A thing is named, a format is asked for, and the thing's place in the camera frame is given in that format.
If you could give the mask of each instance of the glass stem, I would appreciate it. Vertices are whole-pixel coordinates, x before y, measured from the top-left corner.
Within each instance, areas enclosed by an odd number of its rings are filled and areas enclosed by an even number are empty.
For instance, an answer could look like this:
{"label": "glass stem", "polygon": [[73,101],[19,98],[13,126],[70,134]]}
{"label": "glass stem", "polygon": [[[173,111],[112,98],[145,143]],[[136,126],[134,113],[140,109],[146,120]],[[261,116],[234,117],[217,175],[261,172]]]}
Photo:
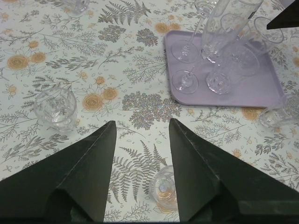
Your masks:
{"label": "glass stem", "polygon": [[182,84],[183,84],[184,87],[189,87],[189,86],[192,85],[192,83],[193,83],[192,77],[193,77],[195,71],[200,67],[200,65],[203,62],[203,60],[204,60],[204,58],[200,56],[199,60],[193,66],[193,68],[191,69],[191,71],[189,71],[188,74],[183,77]]}
{"label": "glass stem", "polygon": [[197,34],[200,26],[202,25],[203,21],[205,20],[205,17],[203,17],[202,15],[200,16],[200,19],[198,21],[198,24],[195,28],[195,31],[193,32],[192,36],[190,37],[190,39],[188,40],[188,43],[184,46],[183,49],[183,54],[186,56],[188,54],[188,52],[190,51],[190,45],[193,43],[194,37]]}

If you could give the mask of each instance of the table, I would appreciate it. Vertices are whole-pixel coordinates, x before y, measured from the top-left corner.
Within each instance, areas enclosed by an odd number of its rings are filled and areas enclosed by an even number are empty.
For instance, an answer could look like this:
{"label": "table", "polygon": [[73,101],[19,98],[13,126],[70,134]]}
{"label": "table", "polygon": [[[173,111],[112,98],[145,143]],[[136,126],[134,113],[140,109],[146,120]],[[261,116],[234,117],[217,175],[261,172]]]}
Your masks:
{"label": "table", "polygon": [[[265,0],[255,16],[283,10]],[[262,109],[183,106],[171,99],[163,37],[192,30],[193,0],[92,0],[80,15],[59,0],[0,0],[0,180],[115,120],[118,138],[105,221],[178,221],[158,206],[149,181],[171,164],[168,124],[178,118],[199,136],[299,189],[299,125],[268,129]],[[299,95],[299,29],[271,52],[285,92]],[[33,102],[53,86],[73,91],[76,129],[38,120]],[[145,160],[135,162],[136,158]]]}

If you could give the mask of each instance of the lavender tray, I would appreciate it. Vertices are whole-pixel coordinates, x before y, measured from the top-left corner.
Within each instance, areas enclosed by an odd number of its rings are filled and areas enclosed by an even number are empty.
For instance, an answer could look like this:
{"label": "lavender tray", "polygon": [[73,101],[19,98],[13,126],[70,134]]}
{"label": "lavender tray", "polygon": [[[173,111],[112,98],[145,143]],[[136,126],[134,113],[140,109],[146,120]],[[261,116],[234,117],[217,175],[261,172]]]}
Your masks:
{"label": "lavender tray", "polygon": [[[183,94],[172,85],[172,76],[178,70],[190,70],[195,63],[186,64],[178,61],[171,53],[171,45],[178,40],[188,40],[191,32],[172,30],[165,36],[165,47],[170,80],[170,90],[173,97],[184,105],[202,106],[241,106],[241,107],[267,107],[271,102],[284,95],[280,81],[274,70],[268,54],[259,58],[260,70],[258,74],[250,77],[239,85],[233,92],[218,95],[211,91],[206,84],[206,76],[214,64],[205,60],[195,76],[199,81],[199,88],[192,94]],[[200,47],[201,34],[194,38],[194,44]]]}

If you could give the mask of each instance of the shot glass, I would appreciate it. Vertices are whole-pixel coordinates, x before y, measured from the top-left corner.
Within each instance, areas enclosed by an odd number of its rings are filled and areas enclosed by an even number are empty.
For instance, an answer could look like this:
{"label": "shot glass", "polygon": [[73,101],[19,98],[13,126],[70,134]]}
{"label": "shot glass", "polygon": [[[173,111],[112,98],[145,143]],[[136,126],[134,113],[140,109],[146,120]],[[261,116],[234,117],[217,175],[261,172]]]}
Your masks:
{"label": "shot glass", "polygon": [[177,211],[177,192],[174,182],[173,166],[162,168],[156,177],[150,182],[149,192],[157,203],[164,208]]}
{"label": "shot glass", "polygon": [[87,6],[90,3],[90,0],[60,0],[60,1],[78,13],[85,11],[87,9]]}
{"label": "shot glass", "polygon": [[61,132],[70,131],[77,121],[76,98],[67,89],[47,89],[37,96],[34,113],[47,125]]}
{"label": "shot glass", "polygon": [[217,94],[231,92],[259,69],[254,53],[238,43],[225,47],[215,64],[206,83]]}
{"label": "shot glass", "polygon": [[280,127],[299,122],[299,97],[286,94],[260,113],[259,119],[266,127]]}

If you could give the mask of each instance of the upside-down glass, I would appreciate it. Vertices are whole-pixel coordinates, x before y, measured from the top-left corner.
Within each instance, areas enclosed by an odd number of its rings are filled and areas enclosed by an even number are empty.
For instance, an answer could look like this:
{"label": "upside-down glass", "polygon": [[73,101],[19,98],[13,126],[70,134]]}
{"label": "upside-down glass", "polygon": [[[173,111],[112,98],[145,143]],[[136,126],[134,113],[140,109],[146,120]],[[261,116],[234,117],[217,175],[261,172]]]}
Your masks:
{"label": "upside-down glass", "polygon": [[217,94],[231,92],[259,69],[257,57],[244,46],[232,44],[223,49],[206,83]]}
{"label": "upside-down glass", "polygon": [[49,126],[61,132],[70,131],[77,121],[77,101],[67,89],[50,88],[37,96],[34,113]]}
{"label": "upside-down glass", "polygon": [[60,1],[78,13],[85,11],[87,9],[87,6],[90,3],[90,0],[60,0]]}
{"label": "upside-down glass", "polygon": [[203,21],[210,16],[217,2],[218,0],[194,1],[195,8],[199,12],[199,21],[188,41],[180,40],[172,44],[171,52],[176,59],[184,63],[193,63],[197,60],[199,53],[197,47],[193,44],[194,37]]}
{"label": "upside-down glass", "polygon": [[150,182],[149,192],[166,209],[177,211],[177,192],[174,182],[173,166],[162,168]]}
{"label": "upside-down glass", "polygon": [[241,42],[257,57],[272,50],[285,39],[281,29],[267,30],[270,21],[265,17],[256,17],[253,22],[248,23],[248,29],[240,32]]}
{"label": "upside-down glass", "polygon": [[220,0],[202,34],[202,56],[214,63],[221,49],[236,39],[262,2],[263,0]]}
{"label": "upside-down glass", "polygon": [[292,94],[284,95],[260,113],[259,119],[266,127],[280,127],[299,122],[299,97]]}

